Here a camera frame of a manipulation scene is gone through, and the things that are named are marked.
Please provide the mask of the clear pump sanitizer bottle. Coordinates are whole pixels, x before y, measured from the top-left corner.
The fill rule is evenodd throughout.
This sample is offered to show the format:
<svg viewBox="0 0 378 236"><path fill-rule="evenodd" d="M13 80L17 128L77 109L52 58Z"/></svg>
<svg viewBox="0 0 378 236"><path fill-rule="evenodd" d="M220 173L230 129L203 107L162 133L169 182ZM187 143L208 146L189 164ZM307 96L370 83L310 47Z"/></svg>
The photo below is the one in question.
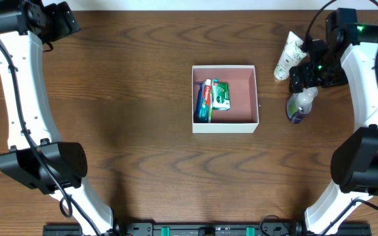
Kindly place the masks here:
<svg viewBox="0 0 378 236"><path fill-rule="evenodd" d="M286 103L287 118L291 123L300 123L311 112L314 98L318 95L318 88L304 88L300 93L294 93Z"/></svg>

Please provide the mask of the green soap bar pack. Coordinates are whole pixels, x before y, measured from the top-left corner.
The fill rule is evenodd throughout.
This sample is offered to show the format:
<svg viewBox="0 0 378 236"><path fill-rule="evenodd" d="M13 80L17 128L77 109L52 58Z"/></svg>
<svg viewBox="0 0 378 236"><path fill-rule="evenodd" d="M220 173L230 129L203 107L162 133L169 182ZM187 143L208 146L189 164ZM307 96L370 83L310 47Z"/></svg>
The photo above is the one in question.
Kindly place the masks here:
<svg viewBox="0 0 378 236"><path fill-rule="evenodd" d="M215 79L212 85L212 96L213 109L226 111L231 108L229 86L227 83L221 83Z"/></svg>

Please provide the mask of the green white toothbrush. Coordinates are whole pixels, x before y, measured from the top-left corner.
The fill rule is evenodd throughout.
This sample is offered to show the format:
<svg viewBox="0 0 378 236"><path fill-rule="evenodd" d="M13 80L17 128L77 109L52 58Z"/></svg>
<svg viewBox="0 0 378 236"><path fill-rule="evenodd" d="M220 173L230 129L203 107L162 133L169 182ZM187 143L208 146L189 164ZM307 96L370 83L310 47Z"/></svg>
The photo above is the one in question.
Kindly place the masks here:
<svg viewBox="0 0 378 236"><path fill-rule="evenodd" d="M217 79L213 79L211 81L211 92L209 94L209 116L208 116L208 123L211 123L212 122L212 117L213 117L213 88L215 86L215 84L218 82Z"/></svg>

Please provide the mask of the blue disposable razor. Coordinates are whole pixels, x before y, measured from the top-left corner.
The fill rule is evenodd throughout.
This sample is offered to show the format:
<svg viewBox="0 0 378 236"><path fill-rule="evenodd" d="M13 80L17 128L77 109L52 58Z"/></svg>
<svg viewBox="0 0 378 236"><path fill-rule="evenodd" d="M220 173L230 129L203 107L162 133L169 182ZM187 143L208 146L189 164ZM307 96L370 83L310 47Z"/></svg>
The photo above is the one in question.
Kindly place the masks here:
<svg viewBox="0 0 378 236"><path fill-rule="evenodd" d="M196 98L195 114L194 114L194 121L197 121L198 117L199 117L200 105L201 105L201 101L202 101L202 97L203 97L204 83L203 82L196 82L195 85L199 86L198 95L197 95L197 98Z"/></svg>

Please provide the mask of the red green toothpaste tube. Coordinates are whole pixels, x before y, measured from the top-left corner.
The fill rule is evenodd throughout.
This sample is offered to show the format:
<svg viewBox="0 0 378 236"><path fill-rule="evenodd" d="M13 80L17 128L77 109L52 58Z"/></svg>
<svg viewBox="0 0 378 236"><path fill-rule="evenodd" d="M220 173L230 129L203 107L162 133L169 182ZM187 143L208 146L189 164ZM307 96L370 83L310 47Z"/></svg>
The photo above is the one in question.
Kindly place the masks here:
<svg viewBox="0 0 378 236"><path fill-rule="evenodd" d="M209 94L211 92L211 80L206 79L203 87L203 97L200 105L199 123L208 123L209 116Z"/></svg>

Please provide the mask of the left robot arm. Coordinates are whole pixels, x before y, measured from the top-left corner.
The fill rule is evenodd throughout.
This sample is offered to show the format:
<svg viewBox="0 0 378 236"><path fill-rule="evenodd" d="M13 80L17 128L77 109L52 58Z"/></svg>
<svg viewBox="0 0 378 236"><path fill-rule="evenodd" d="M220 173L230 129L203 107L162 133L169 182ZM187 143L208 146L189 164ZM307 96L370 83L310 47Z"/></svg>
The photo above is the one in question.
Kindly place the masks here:
<svg viewBox="0 0 378 236"><path fill-rule="evenodd" d="M0 171L59 202L76 230L53 235L117 235L113 210L91 186L81 144L64 142L53 119L43 75L43 54L79 31L66 2L0 1L0 76L9 118L8 152Z"/></svg>

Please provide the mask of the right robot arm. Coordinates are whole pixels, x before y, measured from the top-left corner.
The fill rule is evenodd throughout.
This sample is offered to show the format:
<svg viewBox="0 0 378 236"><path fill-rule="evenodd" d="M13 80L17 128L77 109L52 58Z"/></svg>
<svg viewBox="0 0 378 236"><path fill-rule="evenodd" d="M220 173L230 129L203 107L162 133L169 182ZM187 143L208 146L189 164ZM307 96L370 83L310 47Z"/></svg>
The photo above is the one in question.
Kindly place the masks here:
<svg viewBox="0 0 378 236"><path fill-rule="evenodd" d="M331 181L291 228L292 235L369 235L346 218L378 196L378 25L358 22L355 9L339 8L325 21L326 39L306 35L310 60L289 70L290 91L348 85L354 132L331 158Z"/></svg>

